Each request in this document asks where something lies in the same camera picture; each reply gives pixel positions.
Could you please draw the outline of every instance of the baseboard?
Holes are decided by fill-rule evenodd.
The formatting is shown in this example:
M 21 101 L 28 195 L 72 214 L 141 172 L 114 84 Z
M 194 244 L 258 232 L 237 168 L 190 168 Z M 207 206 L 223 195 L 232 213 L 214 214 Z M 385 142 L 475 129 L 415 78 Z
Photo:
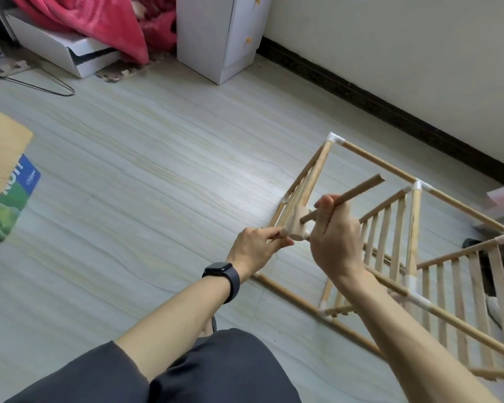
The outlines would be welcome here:
M 461 140 L 457 140 L 448 133 L 391 105 L 268 38 L 262 38 L 257 53 L 348 101 L 353 106 L 504 184 L 504 163 Z

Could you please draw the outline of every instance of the cord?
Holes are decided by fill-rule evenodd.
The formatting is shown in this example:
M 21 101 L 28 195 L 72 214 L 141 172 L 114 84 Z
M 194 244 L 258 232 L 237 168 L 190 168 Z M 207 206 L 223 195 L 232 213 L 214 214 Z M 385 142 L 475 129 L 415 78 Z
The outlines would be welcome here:
M 9 76 L 2 76 L 0 74 L 0 79 L 3 79 L 3 80 L 7 80 L 7 81 L 10 81 L 12 83 L 16 83 L 18 85 L 21 85 L 21 86 L 25 86 L 25 87 L 30 87 L 32 89 L 36 89 L 36 90 L 39 90 L 41 92 L 45 92 L 45 93 L 49 93 L 49 94 L 54 94 L 55 96 L 62 96 L 62 97 L 71 97 L 71 96 L 74 96 L 74 89 L 69 86 L 66 82 L 64 82 L 63 80 L 61 79 L 58 79 L 56 76 L 54 76 L 53 74 L 51 74 L 50 72 L 48 72 L 47 70 L 43 69 L 42 67 L 38 67 L 38 69 L 41 69 L 43 72 L 45 72 L 48 76 L 51 76 L 51 78 L 54 79 L 54 82 L 55 83 L 58 83 L 60 84 L 61 86 L 65 87 L 66 89 L 68 89 L 71 93 L 68 93 L 68 94 L 65 94 L 65 93 L 59 93 L 59 92 L 55 92 L 53 90 L 49 90 L 49 89 L 45 89 L 44 87 L 40 87 L 40 86 L 37 86 L 37 85 L 33 85 L 31 83 L 27 83 L 27 82 L 24 82 L 22 80 L 18 80 L 18 79 L 13 79 L 13 78 L 10 78 Z

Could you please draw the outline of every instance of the dark gray shorts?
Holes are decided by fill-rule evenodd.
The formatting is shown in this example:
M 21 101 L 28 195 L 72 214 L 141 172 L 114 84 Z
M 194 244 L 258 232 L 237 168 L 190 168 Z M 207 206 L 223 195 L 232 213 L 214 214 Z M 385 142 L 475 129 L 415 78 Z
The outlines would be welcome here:
M 114 342 L 98 346 L 7 403 L 300 402 L 269 349 L 239 329 L 199 339 L 151 383 Z

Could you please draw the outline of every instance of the black smartwatch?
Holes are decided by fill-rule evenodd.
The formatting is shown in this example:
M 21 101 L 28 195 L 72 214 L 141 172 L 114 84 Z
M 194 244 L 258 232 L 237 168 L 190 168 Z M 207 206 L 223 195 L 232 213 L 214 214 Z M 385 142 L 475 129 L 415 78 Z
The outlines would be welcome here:
M 230 291 L 229 297 L 224 304 L 229 303 L 231 300 L 235 298 L 237 293 L 239 292 L 239 287 L 241 285 L 241 278 L 239 277 L 239 273 L 233 267 L 231 263 L 228 262 L 218 262 L 213 263 L 210 266 L 207 266 L 204 270 L 205 276 L 218 276 L 218 277 L 226 277 L 229 280 Z

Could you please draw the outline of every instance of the white wall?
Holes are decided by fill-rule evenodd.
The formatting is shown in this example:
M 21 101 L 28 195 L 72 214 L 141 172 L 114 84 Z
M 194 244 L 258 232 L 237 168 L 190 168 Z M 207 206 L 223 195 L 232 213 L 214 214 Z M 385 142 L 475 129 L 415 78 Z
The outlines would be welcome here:
M 264 35 L 504 162 L 504 0 L 273 0 Z

